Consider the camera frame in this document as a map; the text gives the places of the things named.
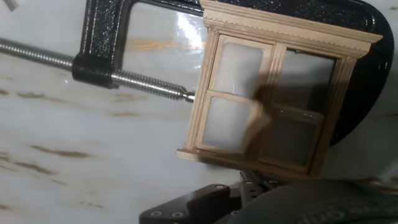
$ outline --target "window crown molding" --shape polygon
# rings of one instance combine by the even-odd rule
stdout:
[[[382,39],[377,34],[212,0],[200,0],[200,4],[205,9],[203,22],[209,28],[333,52],[346,57],[363,57],[369,52],[372,43]]]

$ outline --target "threaded rod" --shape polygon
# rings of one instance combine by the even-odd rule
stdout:
[[[61,68],[69,72],[72,71],[73,57],[69,55],[20,44],[3,38],[0,38],[0,52],[51,67]],[[188,92],[183,86],[133,72],[115,70],[112,74],[112,82],[116,85],[145,91],[173,100],[185,99],[188,102],[193,102],[195,99],[195,93]]]

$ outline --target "frosted glass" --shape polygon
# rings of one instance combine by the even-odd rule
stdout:
[[[241,151],[250,104],[212,98],[202,144]]]
[[[214,90],[252,98],[263,53],[264,49],[225,42]]]
[[[276,102],[322,112],[335,61],[286,51],[276,90]]]
[[[305,165],[314,131],[313,124],[277,118],[266,157]]]

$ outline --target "black metal bracket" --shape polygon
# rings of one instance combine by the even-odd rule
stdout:
[[[258,196],[290,183],[258,171],[241,171],[240,179],[238,184],[212,184],[147,210],[139,223],[224,224]]]
[[[355,66],[330,144],[336,144],[352,132],[373,107],[391,68],[394,38],[386,18],[370,4],[357,0],[219,1],[383,35]],[[129,15],[136,2],[138,0],[87,0],[81,49],[72,66],[75,80],[105,88],[116,87],[111,74],[122,67]],[[140,2],[202,14],[198,0]]]
[[[212,184],[143,212],[140,223],[214,223],[241,208],[228,186]]]

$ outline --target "wood molding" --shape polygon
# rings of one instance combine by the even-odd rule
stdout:
[[[234,44],[240,44],[240,45],[245,45],[248,47],[255,47],[258,49],[262,49],[264,51],[264,53],[263,53],[259,73],[260,73],[260,75],[268,74],[268,71],[269,71],[268,62],[272,55],[272,49],[274,47],[273,45],[263,44],[263,43],[255,42],[252,40],[239,39],[236,37],[231,37],[231,36],[223,35],[220,33],[220,37],[218,39],[218,45],[217,45],[217,49],[216,49],[216,53],[215,53],[215,59],[213,61],[214,66],[213,66],[213,69],[211,72],[209,90],[214,90],[214,85],[215,85],[215,81],[216,81],[217,73],[218,73],[218,67],[220,65],[220,60],[221,60],[221,56],[223,54],[223,47],[224,47],[225,42],[231,42]]]
[[[286,44],[276,43],[274,52],[272,54],[269,73],[265,76],[265,83],[259,83],[259,85],[264,86],[262,88],[261,101],[267,110],[268,106],[271,105],[271,103],[273,103],[275,100],[275,89],[279,82],[286,50]]]
[[[382,38],[381,35],[222,2],[201,0],[200,4],[205,9],[203,22],[207,27],[285,42],[310,51],[320,50],[325,55],[360,58],[369,52],[373,42]]]
[[[323,120],[323,115],[314,111],[303,110],[291,106],[275,105],[277,117],[287,118],[308,124],[319,124]]]
[[[212,0],[200,0],[200,6],[217,12],[227,13],[236,16],[247,17],[259,21],[273,22],[280,25],[287,25],[306,30],[313,30],[324,34],[331,34],[338,37],[346,37],[349,39],[360,40],[368,43],[379,41],[382,36],[370,34],[363,31],[352,30],[344,27],[333,26],[321,22],[314,22],[306,19],[300,19],[291,16],[280,15],[272,12],[250,9],[232,4],[216,2]]]
[[[306,174],[308,172],[308,168],[305,167],[305,166],[300,166],[300,165],[291,164],[291,163],[288,163],[288,162],[283,162],[283,161],[280,161],[278,159],[261,157],[261,158],[259,158],[259,162],[263,162],[263,163],[266,163],[266,164],[272,164],[272,165],[275,165],[275,166],[280,166],[280,167],[284,167],[284,168],[288,168],[288,169],[297,170],[297,171],[302,172],[304,174]]]
[[[218,152],[223,152],[223,151],[224,152],[228,152],[229,151],[228,149],[219,149],[217,147],[208,146],[208,145],[205,145],[205,144],[202,143],[203,136],[205,134],[205,126],[206,126],[206,122],[207,122],[208,110],[210,108],[211,99],[213,97],[222,98],[224,100],[231,100],[231,101],[236,101],[236,102],[241,102],[241,103],[247,103],[249,105],[251,105],[253,103],[253,100],[247,99],[247,98],[242,97],[242,96],[232,95],[230,93],[222,93],[222,92],[207,90],[205,102],[203,104],[202,116],[201,116],[201,119],[200,119],[200,122],[199,122],[199,129],[198,129],[198,134],[197,134],[196,147],[199,148],[199,149],[213,149],[213,150],[217,150]],[[248,114],[248,121],[250,119],[252,119],[251,116],[252,115],[250,115],[250,113],[249,113]]]

